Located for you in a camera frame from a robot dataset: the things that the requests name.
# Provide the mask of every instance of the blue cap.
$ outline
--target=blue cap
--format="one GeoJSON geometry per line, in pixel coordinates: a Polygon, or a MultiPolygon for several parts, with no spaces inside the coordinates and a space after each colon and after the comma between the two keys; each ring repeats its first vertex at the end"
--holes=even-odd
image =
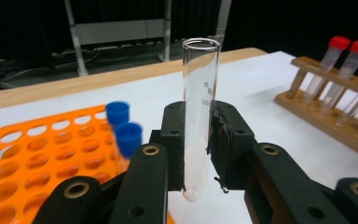
{"type": "Polygon", "coordinates": [[[130,159],[135,149],[142,144],[142,127],[133,122],[121,123],[115,128],[118,149],[121,155],[130,159]]]}
{"type": "Polygon", "coordinates": [[[130,105],[122,101],[114,101],[105,107],[107,120],[113,126],[127,123],[130,120],[130,105]]]}

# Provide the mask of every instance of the glass test tube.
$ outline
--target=glass test tube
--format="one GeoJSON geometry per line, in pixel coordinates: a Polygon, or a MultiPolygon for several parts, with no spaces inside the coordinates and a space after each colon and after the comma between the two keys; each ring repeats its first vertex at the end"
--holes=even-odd
{"type": "Polygon", "coordinates": [[[210,155],[207,154],[207,146],[220,44],[212,39],[191,38],[184,41],[183,48],[186,102],[183,194],[188,201],[197,202],[204,194],[208,174],[210,155]]]}
{"type": "MultiPolygon", "coordinates": [[[[328,49],[325,53],[319,68],[329,72],[334,64],[336,64],[337,59],[339,58],[339,55],[341,55],[342,50],[346,49],[348,45],[351,43],[351,41],[344,36],[333,36],[331,38],[330,42],[328,43],[328,49]]],[[[310,100],[312,100],[316,94],[318,93],[319,89],[324,85],[325,80],[322,77],[314,76],[313,79],[310,81],[309,86],[307,87],[307,90],[304,92],[303,96],[303,102],[309,103],[310,100]]]]}
{"type": "Polygon", "coordinates": [[[358,112],[358,94],[353,97],[351,102],[342,111],[342,114],[337,118],[337,124],[342,125],[349,119],[353,118],[358,112]]]}
{"type": "MultiPolygon", "coordinates": [[[[353,73],[358,68],[358,40],[353,42],[350,48],[350,54],[345,59],[344,64],[342,64],[339,69],[338,76],[344,77],[346,79],[350,79],[353,76],[353,73]]],[[[337,100],[341,96],[341,93],[345,90],[345,88],[341,85],[334,83],[330,90],[327,92],[324,97],[324,101],[321,105],[322,113],[327,113],[333,106],[336,104],[337,100]]]]}

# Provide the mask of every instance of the test tube rack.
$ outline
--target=test tube rack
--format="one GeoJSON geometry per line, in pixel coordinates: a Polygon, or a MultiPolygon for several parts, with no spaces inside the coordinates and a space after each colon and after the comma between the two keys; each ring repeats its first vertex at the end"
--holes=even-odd
{"type": "Polygon", "coordinates": [[[296,77],[290,90],[276,95],[274,102],[358,152],[358,119],[353,117],[345,124],[337,125],[337,117],[343,113],[342,110],[333,107],[326,114],[319,111],[322,103],[319,97],[324,91],[325,85],[318,91],[315,98],[306,105],[302,102],[304,92],[300,89],[306,75],[312,73],[324,78],[325,83],[331,81],[345,87],[346,90],[358,92],[358,77],[353,76],[351,79],[339,77],[336,68],[326,72],[319,68],[320,62],[305,56],[293,59],[291,64],[298,67],[296,77]]]}

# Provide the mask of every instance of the table surface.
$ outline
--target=table surface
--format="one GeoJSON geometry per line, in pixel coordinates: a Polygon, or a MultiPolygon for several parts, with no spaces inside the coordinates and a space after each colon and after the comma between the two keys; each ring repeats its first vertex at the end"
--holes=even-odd
{"type": "MultiPolygon", "coordinates": [[[[281,51],[223,52],[216,100],[238,109],[257,142],[285,148],[311,179],[334,188],[340,178],[358,177],[358,154],[273,102],[290,88],[298,70],[290,64],[293,59],[281,51]]],[[[183,99],[182,68],[181,61],[174,61],[0,91],[0,128],[124,100],[131,104],[131,120],[143,125],[147,142],[151,131],[160,129],[165,105],[183,99]]],[[[206,193],[198,203],[169,192],[168,208],[176,223],[252,223],[243,190],[225,194],[215,176],[210,163],[206,193]]]]}

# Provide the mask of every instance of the test tube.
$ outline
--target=test tube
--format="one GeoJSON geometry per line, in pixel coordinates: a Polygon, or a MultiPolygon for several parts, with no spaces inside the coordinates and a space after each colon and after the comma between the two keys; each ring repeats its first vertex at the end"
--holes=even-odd
{"type": "MultiPolygon", "coordinates": [[[[330,42],[328,43],[328,49],[325,53],[321,63],[319,64],[319,68],[329,72],[334,64],[336,64],[339,55],[341,55],[342,50],[346,49],[351,41],[344,36],[333,36],[330,42]]],[[[304,92],[303,102],[309,103],[316,94],[318,93],[319,89],[324,85],[325,80],[322,77],[314,76],[313,79],[310,81],[307,90],[304,92]]]]}
{"type": "Polygon", "coordinates": [[[185,188],[190,202],[199,201],[205,191],[210,155],[211,103],[214,99],[220,44],[208,38],[190,38],[183,43],[186,102],[185,188]]]}
{"type": "Polygon", "coordinates": [[[337,118],[337,124],[342,125],[346,123],[349,119],[353,118],[358,112],[358,94],[353,97],[351,102],[344,108],[342,114],[337,118]]]}
{"type": "MultiPolygon", "coordinates": [[[[345,59],[344,64],[342,64],[339,69],[338,76],[350,79],[353,76],[353,73],[358,68],[358,40],[354,41],[350,48],[350,54],[345,59]]],[[[341,85],[334,83],[330,90],[327,92],[326,96],[321,105],[322,113],[327,113],[333,106],[336,104],[337,100],[341,96],[341,93],[345,88],[341,85]]]]}

